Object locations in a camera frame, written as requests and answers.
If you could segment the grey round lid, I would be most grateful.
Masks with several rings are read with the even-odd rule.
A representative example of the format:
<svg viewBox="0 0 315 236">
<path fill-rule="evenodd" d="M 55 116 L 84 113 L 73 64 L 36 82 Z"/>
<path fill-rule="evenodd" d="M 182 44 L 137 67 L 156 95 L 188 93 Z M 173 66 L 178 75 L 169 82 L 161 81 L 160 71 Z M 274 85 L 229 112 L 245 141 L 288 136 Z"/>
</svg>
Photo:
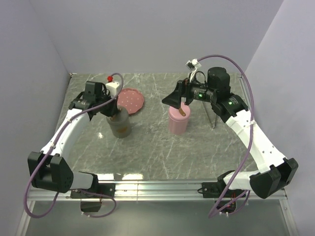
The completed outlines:
<svg viewBox="0 0 315 236">
<path fill-rule="evenodd" d="M 118 106 L 118 113 L 106 118 L 108 124 L 114 128 L 125 128 L 130 126 L 129 114 L 125 107 Z"/>
</svg>

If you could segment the pink round lid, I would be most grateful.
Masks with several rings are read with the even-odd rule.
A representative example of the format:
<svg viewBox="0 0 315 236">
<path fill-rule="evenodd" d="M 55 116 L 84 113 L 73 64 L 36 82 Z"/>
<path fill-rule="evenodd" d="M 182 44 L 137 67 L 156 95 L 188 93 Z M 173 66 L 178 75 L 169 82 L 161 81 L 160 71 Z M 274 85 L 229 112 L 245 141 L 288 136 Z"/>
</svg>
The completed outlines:
<svg viewBox="0 0 315 236">
<path fill-rule="evenodd" d="M 190 118 L 191 110 L 189 106 L 182 105 L 180 109 L 169 107 L 168 115 L 175 122 L 184 122 Z"/>
</svg>

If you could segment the grey cylindrical container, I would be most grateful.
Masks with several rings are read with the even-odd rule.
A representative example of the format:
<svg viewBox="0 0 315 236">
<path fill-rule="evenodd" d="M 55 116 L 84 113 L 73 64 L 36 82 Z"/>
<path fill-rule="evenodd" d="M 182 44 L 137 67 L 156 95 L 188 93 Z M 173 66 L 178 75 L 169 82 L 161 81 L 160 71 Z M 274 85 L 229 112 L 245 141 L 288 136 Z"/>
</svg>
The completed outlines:
<svg viewBox="0 0 315 236">
<path fill-rule="evenodd" d="M 131 125 L 128 119 L 125 121 L 108 119 L 107 122 L 116 138 L 123 139 L 131 134 Z"/>
</svg>

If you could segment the pink cylindrical container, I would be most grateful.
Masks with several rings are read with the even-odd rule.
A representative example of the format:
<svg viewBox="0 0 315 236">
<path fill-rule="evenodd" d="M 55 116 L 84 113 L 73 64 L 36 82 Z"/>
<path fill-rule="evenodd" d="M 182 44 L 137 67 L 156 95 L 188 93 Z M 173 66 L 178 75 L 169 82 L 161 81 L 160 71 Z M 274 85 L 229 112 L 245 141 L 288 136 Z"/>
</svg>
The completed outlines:
<svg viewBox="0 0 315 236">
<path fill-rule="evenodd" d="M 168 130 L 172 134 L 182 135 L 185 133 L 187 129 L 188 121 L 189 121 L 188 116 L 180 118 L 169 117 Z"/>
</svg>

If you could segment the silver metal tongs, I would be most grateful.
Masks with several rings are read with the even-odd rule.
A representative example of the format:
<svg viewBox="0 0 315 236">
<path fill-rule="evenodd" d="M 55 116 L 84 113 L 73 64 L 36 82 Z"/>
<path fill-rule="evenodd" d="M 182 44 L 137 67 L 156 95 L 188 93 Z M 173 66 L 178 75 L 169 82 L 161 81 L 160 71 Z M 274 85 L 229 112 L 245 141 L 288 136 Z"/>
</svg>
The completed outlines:
<svg viewBox="0 0 315 236">
<path fill-rule="evenodd" d="M 218 122 L 218 116 L 217 114 L 213 111 L 212 106 L 210 103 L 203 103 L 208 121 L 210 122 L 210 125 L 212 128 L 215 128 L 217 126 Z"/>
</svg>

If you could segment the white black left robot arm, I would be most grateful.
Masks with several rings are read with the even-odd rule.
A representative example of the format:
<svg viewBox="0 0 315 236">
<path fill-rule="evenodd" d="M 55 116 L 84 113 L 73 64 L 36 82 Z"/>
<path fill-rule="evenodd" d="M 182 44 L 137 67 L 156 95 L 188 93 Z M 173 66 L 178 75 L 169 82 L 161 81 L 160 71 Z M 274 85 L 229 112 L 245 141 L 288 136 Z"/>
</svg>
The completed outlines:
<svg viewBox="0 0 315 236">
<path fill-rule="evenodd" d="M 121 89 L 119 82 L 86 82 L 84 91 L 71 101 L 62 124 L 51 140 L 41 151 L 31 152 L 28 156 L 30 184 L 34 188 L 59 193 L 82 189 L 89 198 L 98 195 L 100 186 L 96 183 L 96 175 L 73 172 L 67 159 L 83 129 L 96 114 L 111 117 L 118 113 L 117 100 Z"/>
</svg>

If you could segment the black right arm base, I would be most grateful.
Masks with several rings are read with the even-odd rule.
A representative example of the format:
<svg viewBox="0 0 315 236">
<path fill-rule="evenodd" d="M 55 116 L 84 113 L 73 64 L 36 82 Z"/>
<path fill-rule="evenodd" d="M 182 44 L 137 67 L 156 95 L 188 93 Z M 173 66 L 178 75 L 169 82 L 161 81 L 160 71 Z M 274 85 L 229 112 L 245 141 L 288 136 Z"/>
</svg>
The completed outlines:
<svg viewBox="0 0 315 236">
<path fill-rule="evenodd" d="M 203 182 L 201 183 L 201 188 L 199 188 L 197 192 L 199 194 L 202 194 L 203 198 L 219 198 L 224 188 L 225 188 L 224 183 L 223 184 L 219 183 L 219 181 Z M 228 189 L 224 195 L 224 198 L 228 198 L 228 200 L 220 202 L 217 206 L 217 209 L 220 209 L 229 201 L 232 201 L 234 198 L 238 197 L 243 192 L 244 190 L 240 190 L 240 189 L 236 189 L 236 190 Z M 225 214 L 234 213 L 236 209 L 237 209 L 237 203 L 234 202 L 234 203 L 229 204 L 225 209 L 223 209 L 221 213 L 225 213 Z"/>
</svg>

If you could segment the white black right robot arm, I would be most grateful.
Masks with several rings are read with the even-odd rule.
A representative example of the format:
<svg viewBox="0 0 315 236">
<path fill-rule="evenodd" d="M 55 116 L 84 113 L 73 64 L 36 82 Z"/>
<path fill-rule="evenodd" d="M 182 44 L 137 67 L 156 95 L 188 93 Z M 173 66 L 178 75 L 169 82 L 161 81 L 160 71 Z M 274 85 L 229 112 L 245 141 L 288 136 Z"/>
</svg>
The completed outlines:
<svg viewBox="0 0 315 236">
<path fill-rule="evenodd" d="M 293 179 L 298 163 L 288 159 L 264 134 L 252 118 L 251 111 L 243 99 L 231 92 L 230 76 L 225 68 L 208 69 L 207 81 L 200 83 L 196 78 L 179 80 L 175 89 L 162 103 L 180 109 L 182 98 L 185 104 L 198 100 L 211 104 L 214 113 L 249 148 L 257 171 L 230 171 L 218 178 L 217 190 L 224 197 L 234 190 L 250 190 L 262 199 L 268 198 L 287 186 Z"/>
</svg>

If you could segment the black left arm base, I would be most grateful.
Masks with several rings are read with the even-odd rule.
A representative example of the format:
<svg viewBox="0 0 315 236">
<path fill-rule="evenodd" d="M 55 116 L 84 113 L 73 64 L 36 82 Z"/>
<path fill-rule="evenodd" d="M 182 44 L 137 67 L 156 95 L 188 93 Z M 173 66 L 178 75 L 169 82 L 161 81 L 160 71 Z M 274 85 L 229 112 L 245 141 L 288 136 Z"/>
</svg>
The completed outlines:
<svg viewBox="0 0 315 236">
<path fill-rule="evenodd" d="M 114 199 L 115 190 L 115 183 L 98 183 L 95 188 L 71 190 L 70 198 L 80 200 L 80 209 L 84 215 L 91 218 L 101 218 L 115 211 L 117 207 L 117 202 Z M 111 200 L 113 202 L 112 209 L 103 215 L 92 215 L 92 213 L 100 213 L 104 200 Z"/>
</svg>

